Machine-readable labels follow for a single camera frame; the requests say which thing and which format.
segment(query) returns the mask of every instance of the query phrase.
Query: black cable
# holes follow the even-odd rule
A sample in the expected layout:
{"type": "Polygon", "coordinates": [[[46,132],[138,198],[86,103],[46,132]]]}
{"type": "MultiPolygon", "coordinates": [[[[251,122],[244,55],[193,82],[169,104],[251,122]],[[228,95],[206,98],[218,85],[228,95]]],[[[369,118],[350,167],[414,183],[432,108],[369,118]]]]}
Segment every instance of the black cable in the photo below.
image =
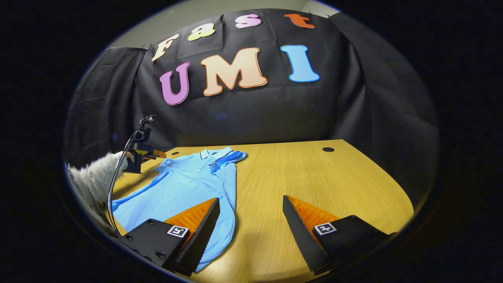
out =
{"type": "Polygon", "coordinates": [[[124,161],[124,157],[126,156],[126,153],[128,152],[129,147],[131,146],[131,143],[134,140],[134,137],[143,128],[143,126],[146,123],[152,122],[154,119],[155,119],[155,115],[150,115],[150,116],[147,116],[147,117],[143,118],[142,120],[140,120],[140,128],[138,130],[136,130],[131,135],[129,140],[127,141],[126,146],[124,147],[124,150],[122,151],[121,158],[119,159],[119,162],[115,166],[115,172],[112,177],[112,180],[110,181],[110,187],[108,188],[108,193],[107,193],[107,212],[108,212],[108,217],[110,219],[110,223],[112,224],[112,228],[115,230],[115,232],[117,233],[117,235],[119,237],[121,237],[121,234],[119,233],[119,229],[117,228],[117,224],[115,223],[114,216],[112,213],[112,192],[113,192],[115,180],[117,179],[117,175],[119,174],[120,166],[121,166],[122,162],[124,161]]]}

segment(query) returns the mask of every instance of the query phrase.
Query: fluffy white fur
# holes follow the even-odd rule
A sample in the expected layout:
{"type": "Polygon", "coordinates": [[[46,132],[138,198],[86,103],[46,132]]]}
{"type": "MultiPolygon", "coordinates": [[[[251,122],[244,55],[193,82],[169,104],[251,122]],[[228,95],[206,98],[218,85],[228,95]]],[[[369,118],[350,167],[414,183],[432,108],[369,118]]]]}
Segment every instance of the fluffy white fur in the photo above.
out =
{"type": "MultiPolygon", "coordinates": [[[[112,230],[103,211],[106,208],[110,181],[121,155],[122,152],[108,153],[80,170],[70,165],[66,166],[69,180],[75,189],[79,202],[88,211],[88,215],[101,224],[103,228],[106,228],[108,232],[112,230]]],[[[124,159],[117,178],[122,175],[122,171],[126,168],[127,161],[124,159]]]]}

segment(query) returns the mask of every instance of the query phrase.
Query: black backdrop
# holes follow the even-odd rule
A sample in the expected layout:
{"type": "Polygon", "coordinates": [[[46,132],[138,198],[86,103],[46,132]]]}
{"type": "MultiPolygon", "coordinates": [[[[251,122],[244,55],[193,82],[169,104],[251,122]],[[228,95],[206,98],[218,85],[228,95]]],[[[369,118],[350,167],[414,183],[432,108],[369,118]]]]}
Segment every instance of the black backdrop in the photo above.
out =
{"type": "MultiPolygon", "coordinates": [[[[386,171],[416,209],[437,171],[438,127],[434,107],[420,78],[399,52],[344,13],[328,19],[293,10],[253,9],[192,23],[148,50],[106,49],[76,87],[64,128],[63,158],[81,167],[124,148],[138,121],[156,114],[148,144],[174,147],[242,145],[343,139],[386,171]],[[315,29],[293,25],[285,14],[299,13],[315,29]],[[238,29],[234,20],[257,14],[263,24],[238,29]],[[215,35],[194,43],[185,39],[204,23],[215,35]],[[182,34],[155,62],[156,46],[182,34]],[[308,46],[315,82],[288,79],[290,60],[279,46],[308,46]],[[235,87],[205,97],[206,68],[215,54],[232,62],[243,48],[259,48],[260,72],[267,84],[235,87]],[[158,81],[167,70],[189,61],[190,93],[169,106],[158,81]]],[[[180,88],[178,74],[173,91],[180,88]]]]}
{"type": "MultiPolygon", "coordinates": [[[[89,239],[58,199],[64,190],[54,188],[64,185],[59,163],[69,94],[112,38],[164,3],[21,4],[8,4],[4,24],[4,161],[18,181],[5,184],[2,200],[8,216],[4,279],[155,279],[89,239]]],[[[491,182],[498,165],[494,146],[501,144],[495,133],[500,115],[494,89],[501,78],[494,57],[500,43],[496,8],[438,1],[334,4],[409,59],[432,95],[441,129],[440,178],[415,229],[351,281],[501,280],[500,185],[491,182]]]]}

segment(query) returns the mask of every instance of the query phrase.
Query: purple letter u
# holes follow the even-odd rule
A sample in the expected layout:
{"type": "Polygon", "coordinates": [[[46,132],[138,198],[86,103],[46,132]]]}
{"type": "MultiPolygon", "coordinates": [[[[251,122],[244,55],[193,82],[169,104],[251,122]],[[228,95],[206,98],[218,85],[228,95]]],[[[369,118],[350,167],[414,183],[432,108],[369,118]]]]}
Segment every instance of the purple letter u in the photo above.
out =
{"type": "Polygon", "coordinates": [[[160,76],[159,81],[162,85],[162,96],[164,97],[164,101],[166,101],[169,105],[180,104],[187,98],[187,95],[189,94],[189,77],[187,75],[187,68],[189,65],[189,62],[185,62],[177,67],[177,72],[180,74],[180,92],[177,94],[174,94],[171,90],[171,75],[173,72],[169,71],[160,76]]]}

